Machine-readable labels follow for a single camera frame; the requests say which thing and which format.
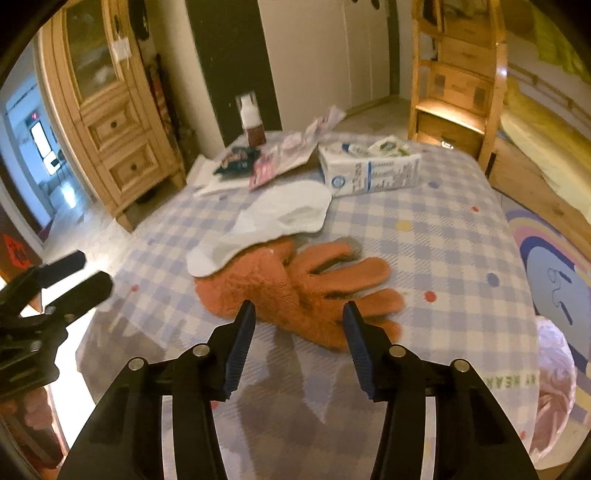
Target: glass cabinet door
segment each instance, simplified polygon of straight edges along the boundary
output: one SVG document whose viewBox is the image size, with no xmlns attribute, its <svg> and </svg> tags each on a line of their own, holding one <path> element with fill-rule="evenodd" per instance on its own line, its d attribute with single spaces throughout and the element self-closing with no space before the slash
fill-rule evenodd
<svg viewBox="0 0 591 480">
<path fill-rule="evenodd" d="M 103 21 L 102 0 L 82 0 L 66 10 L 67 42 L 82 101 L 117 80 Z"/>
</svg>

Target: yellow blanket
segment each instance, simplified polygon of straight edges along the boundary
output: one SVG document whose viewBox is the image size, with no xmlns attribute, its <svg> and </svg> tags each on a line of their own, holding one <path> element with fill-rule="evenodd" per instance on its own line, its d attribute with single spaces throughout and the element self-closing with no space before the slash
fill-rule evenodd
<svg viewBox="0 0 591 480">
<path fill-rule="evenodd" d="M 550 188 L 591 223 L 591 172 L 568 151 L 510 111 L 501 115 L 503 130 L 542 171 Z"/>
<path fill-rule="evenodd" d="M 576 158 L 591 173 L 591 142 L 549 108 L 521 93 L 519 81 L 507 78 L 506 108 Z"/>
<path fill-rule="evenodd" d="M 579 75 L 585 82 L 591 83 L 591 75 L 581 58 L 554 22 L 536 7 L 532 7 L 532 10 L 538 58 L 561 66 L 566 73 Z"/>
</svg>

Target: metal screw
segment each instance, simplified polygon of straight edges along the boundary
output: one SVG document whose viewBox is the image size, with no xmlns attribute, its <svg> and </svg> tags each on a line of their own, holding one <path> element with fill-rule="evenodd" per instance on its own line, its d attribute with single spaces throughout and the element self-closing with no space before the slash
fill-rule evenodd
<svg viewBox="0 0 591 480">
<path fill-rule="evenodd" d="M 144 366 L 144 363 L 145 362 L 141 358 L 134 358 L 127 364 L 127 366 L 130 370 L 133 370 L 135 372 L 142 368 Z"/>
<path fill-rule="evenodd" d="M 40 340 L 35 340 L 34 342 L 31 342 L 31 352 L 38 352 L 39 350 L 41 350 L 42 346 L 43 342 Z"/>
<path fill-rule="evenodd" d="M 453 364 L 454 367 L 456 367 L 456 370 L 458 370 L 459 372 L 467 372 L 468 370 L 470 370 L 470 364 L 468 362 L 466 362 L 465 360 L 456 360 Z"/>
<path fill-rule="evenodd" d="M 402 358 L 404 355 L 406 355 L 406 349 L 400 345 L 391 346 L 388 352 L 394 358 Z"/>
<path fill-rule="evenodd" d="M 209 347 L 205 343 L 201 343 L 196 345 L 193 349 L 193 355 L 195 356 L 208 356 L 209 355 Z"/>
</svg>

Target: doorway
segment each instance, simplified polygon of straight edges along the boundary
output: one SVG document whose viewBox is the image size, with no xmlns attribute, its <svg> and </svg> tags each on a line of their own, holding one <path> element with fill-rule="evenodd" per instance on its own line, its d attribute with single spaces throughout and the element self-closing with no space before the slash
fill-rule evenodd
<svg viewBox="0 0 591 480">
<path fill-rule="evenodd" d="M 43 243 L 58 213 L 84 204 L 88 198 L 72 174 L 47 112 L 34 58 L 31 43 L 0 90 L 0 178 Z"/>
</svg>

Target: wooden drawer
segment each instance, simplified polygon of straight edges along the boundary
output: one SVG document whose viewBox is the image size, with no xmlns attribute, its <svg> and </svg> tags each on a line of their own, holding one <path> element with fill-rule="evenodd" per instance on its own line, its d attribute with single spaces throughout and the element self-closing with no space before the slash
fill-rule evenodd
<svg viewBox="0 0 591 480">
<path fill-rule="evenodd" d="M 92 146 L 105 159 L 119 143 L 137 136 L 144 129 L 129 92 L 111 99 L 83 118 Z"/>
<path fill-rule="evenodd" d="M 473 18 L 458 18 L 452 15 L 444 17 L 445 35 L 472 43 L 479 47 L 492 48 L 494 39 L 491 18 L 488 15 L 476 14 Z"/>
<path fill-rule="evenodd" d="M 495 51 L 462 40 L 443 37 L 440 43 L 439 60 L 491 79 L 495 77 Z"/>
<path fill-rule="evenodd" d="M 429 113 L 418 112 L 418 141 L 440 147 L 449 145 L 478 158 L 482 147 L 482 136 L 461 125 L 454 124 Z"/>
<path fill-rule="evenodd" d="M 154 155 L 153 142 L 147 135 L 140 135 L 97 166 L 117 205 L 133 202 L 165 177 Z"/>
<path fill-rule="evenodd" d="M 493 82 L 438 62 L 430 62 L 427 96 L 488 116 Z"/>
</svg>

